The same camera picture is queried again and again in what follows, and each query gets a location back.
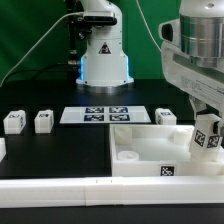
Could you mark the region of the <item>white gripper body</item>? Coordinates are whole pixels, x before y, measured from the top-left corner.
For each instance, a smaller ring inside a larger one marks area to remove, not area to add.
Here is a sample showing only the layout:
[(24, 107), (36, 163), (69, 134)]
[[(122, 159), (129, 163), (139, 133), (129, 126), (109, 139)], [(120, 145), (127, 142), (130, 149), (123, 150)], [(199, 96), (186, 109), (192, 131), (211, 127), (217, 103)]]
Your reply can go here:
[(161, 46), (162, 70), (165, 79), (198, 100), (224, 112), (224, 58), (216, 68), (199, 67), (190, 56), (168, 42)]

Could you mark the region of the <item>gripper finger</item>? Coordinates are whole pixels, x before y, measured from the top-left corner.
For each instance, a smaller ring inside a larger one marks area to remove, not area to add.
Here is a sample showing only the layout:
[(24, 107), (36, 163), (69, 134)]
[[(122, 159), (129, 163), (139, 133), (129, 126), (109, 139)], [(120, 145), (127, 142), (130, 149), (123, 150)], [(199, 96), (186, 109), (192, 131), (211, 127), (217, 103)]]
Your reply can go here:
[(197, 115), (200, 112), (205, 111), (207, 109), (207, 106), (203, 101), (201, 101), (193, 96), (189, 96), (189, 101), (190, 101), (190, 104), (194, 111), (194, 117), (197, 117)]

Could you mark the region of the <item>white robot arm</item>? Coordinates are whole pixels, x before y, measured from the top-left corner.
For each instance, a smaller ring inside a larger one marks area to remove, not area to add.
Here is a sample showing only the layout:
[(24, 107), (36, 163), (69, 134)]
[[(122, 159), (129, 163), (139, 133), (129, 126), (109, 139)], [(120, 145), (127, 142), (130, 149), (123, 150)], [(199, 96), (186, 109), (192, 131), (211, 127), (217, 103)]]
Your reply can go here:
[[(77, 84), (115, 89), (133, 82), (122, 49), (122, 12), (109, 0), (64, 0), (72, 38), (86, 39)], [(179, 17), (159, 25), (165, 79), (190, 96), (196, 112), (211, 106), (224, 117), (224, 0), (181, 0)]]

